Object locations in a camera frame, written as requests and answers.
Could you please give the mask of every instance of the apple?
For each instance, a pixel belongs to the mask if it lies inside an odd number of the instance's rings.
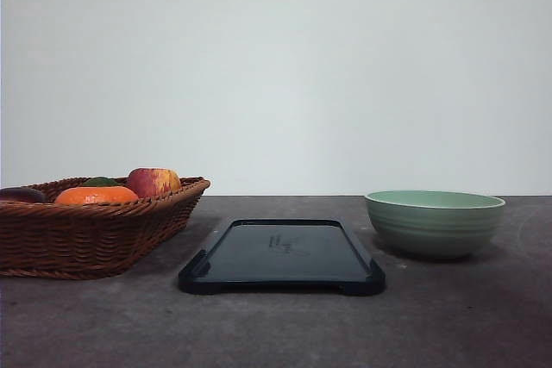
[[[129,187],[139,198],[158,196],[170,190],[178,190],[179,175],[167,168],[136,168],[127,178]]]
[[[0,202],[46,203],[46,195],[29,187],[8,187],[0,190]]]

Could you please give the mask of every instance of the orange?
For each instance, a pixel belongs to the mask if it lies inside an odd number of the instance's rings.
[[[87,203],[124,203],[138,200],[131,189],[122,186],[113,187],[72,187],[63,190],[54,203],[87,204]]]

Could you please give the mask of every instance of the tray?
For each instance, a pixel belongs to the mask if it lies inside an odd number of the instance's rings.
[[[384,290],[385,274],[334,219],[227,221],[179,273],[179,288],[193,294],[275,286],[365,296]]]
[[[201,177],[181,178],[179,190],[134,202],[51,203],[86,179],[29,186],[43,191],[50,203],[0,203],[1,276],[96,279],[123,273],[184,229],[210,186]]]

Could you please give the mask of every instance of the gray table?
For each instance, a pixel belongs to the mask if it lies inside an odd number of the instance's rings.
[[[492,244],[430,263],[390,251],[355,196],[205,196],[188,228],[130,271],[95,281],[2,278],[5,367],[552,366],[552,197],[506,197]],[[348,220],[384,293],[193,296],[179,270],[234,216]]]

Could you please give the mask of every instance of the basket rim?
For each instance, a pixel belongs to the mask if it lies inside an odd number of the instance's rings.
[[[37,187],[58,185],[60,183],[72,180],[86,180],[86,177],[63,178],[61,180],[51,181],[41,184],[29,184],[23,187]],[[125,180],[126,178],[115,178],[115,180]],[[87,204],[63,204],[63,203],[24,203],[24,202],[1,202],[0,218],[12,215],[32,215],[34,212],[42,214],[63,215],[64,217],[83,215],[93,216],[113,216],[113,215],[137,215],[150,212],[152,210],[165,209],[173,206],[175,203],[182,202],[188,198],[193,198],[201,194],[210,187],[210,181],[203,177],[180,178],[182,187],[176,191],[170,190],[158,196],[143,197],[138,200],[124,203],[87,203]]]

